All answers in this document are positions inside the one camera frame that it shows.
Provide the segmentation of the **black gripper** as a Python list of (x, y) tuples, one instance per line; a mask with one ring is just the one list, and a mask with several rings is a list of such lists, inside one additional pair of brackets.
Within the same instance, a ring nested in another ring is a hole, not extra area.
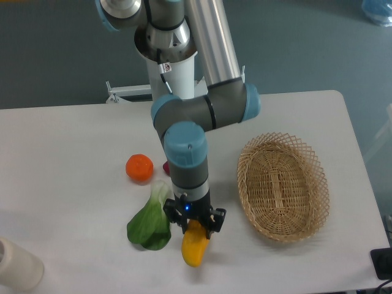
[(188, 219), (198, 221), (206, 230), (206, 239), (211, 239), (213, 233), (219, 233), (226, 217), (226, 209), (211, 207), (210, 193), (204, 197), (190, 201), (185, 196), (175, 200), (166, 199), (163, 207), (170, 223), (181, 227), (183, 235), (188, 227)]

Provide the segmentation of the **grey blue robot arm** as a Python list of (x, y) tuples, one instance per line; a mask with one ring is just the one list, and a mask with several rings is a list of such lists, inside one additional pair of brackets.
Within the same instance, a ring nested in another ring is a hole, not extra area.
[[(198, 221), (206, 237), (221, 230), (226, 211), (211, 206), (205, 134), (260, 112), (257, 88), (244, 82), (222, 1), (97, 1), (101, 22), (112, 31), (136, 26), (135, 45), (152, 61), (151, 118), (167, 158), (174, 197), (164, 211), (187, 230)], [(165, 66), (199, 55), (206, 94), (183, 98), (179, 73)]]

